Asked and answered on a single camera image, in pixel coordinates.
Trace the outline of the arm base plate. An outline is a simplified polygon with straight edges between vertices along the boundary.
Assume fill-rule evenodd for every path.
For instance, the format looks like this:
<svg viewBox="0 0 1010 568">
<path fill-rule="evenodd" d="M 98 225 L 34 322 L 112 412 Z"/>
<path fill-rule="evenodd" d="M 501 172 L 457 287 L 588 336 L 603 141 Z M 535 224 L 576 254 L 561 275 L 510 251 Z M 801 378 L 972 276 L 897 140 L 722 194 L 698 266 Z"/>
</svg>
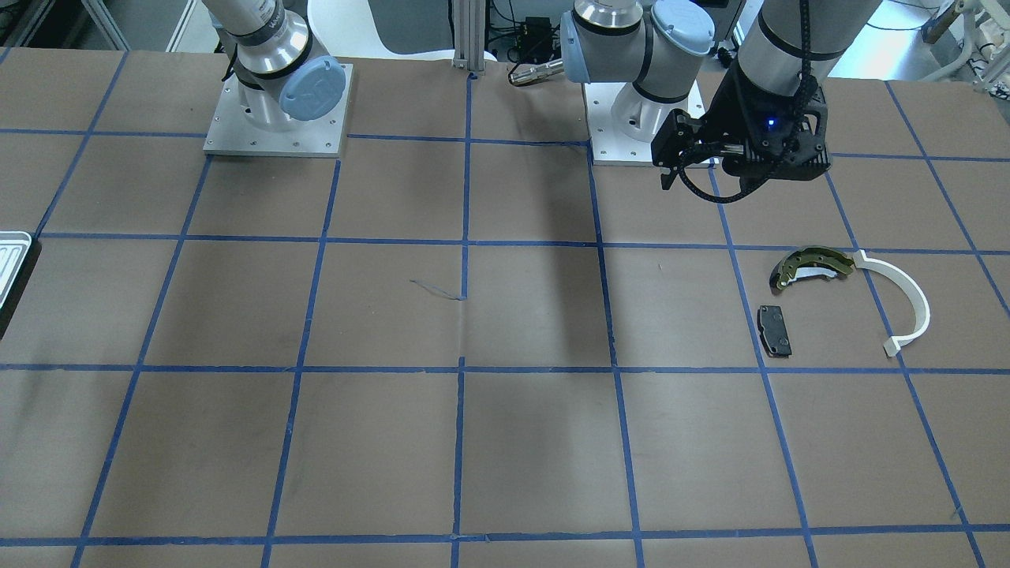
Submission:
<svg viewBox="0 0 1010 568">
<path fill-rule="evenodd" d="M 337 159 L 346 139 L 354 65 L 344 62 L 342 99 L 322 118 L 290 118 L 261 90 L 237 76 L 225 80 L 204 143 L 207 155 L 228 157 L 301 157 Z"/>
<path fill-rule="evenodd" d="M 692 118 L 705 112 L 698 83 L 673 104 L 645 99 L 629 82 L 585 84 L 583 91 L 596 165 L 652 166 L 652 141 L 670 112 L 682 109 Z"/>
</svg>

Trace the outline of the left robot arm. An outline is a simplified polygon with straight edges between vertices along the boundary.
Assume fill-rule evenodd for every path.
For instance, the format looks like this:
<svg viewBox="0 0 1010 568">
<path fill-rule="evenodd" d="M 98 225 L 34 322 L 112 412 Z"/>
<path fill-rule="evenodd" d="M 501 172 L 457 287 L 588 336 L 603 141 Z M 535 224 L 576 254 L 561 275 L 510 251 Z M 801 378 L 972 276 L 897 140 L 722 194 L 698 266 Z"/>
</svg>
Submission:
<svg viewBox="0 0 1010 568">
<path fill-rule="evenodd" d="M 765 1 L 709 109 L 689 96 L 715 24 L 692 1 L 577 1 L 560 18 L 567 79 L 620 83 L 617 118 L 649 143 L 661 184 L 691 184 L 686 169 L 721 159 L 739 196 L 769 180 L 807 182 L 829 171 L 823 80 L 879 7 L 877 1 Z"/>
</svg>

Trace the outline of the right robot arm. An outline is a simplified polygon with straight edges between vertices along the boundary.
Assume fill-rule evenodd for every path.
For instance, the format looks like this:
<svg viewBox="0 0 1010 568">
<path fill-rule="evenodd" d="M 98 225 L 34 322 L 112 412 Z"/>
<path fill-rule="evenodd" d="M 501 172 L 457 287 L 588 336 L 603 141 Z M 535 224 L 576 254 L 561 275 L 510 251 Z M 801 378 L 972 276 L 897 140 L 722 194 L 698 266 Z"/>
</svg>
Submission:
<svg viewBox="0 0 1010 568">
<path fill-rule="evenodd" d="M 349 72 L 282 1 L 206 1 L 230 58 L 215 116 L 262 132 L 293 132 L 344 100 Z"/>
</svg>

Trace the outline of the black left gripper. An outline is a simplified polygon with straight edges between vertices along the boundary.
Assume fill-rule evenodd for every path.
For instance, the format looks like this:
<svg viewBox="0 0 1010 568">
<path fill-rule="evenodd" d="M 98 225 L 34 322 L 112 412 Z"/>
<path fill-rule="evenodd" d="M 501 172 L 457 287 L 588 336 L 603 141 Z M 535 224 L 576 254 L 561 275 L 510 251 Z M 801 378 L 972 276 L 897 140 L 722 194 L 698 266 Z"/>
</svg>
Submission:
<svg viewBox="0 0 1010 568">
<path fill-rule="evenodd" d="M 806 80 L 802 89 L 800 101 L 796 88 L 786 95 L 766 91 L 733 62 L 702 116 L 697 140 L 719 144 L 724 171 L 744 184 L 764 177 L 812 181 L 831 168 L 829 109 L 818 80 Z"/>
</svg>

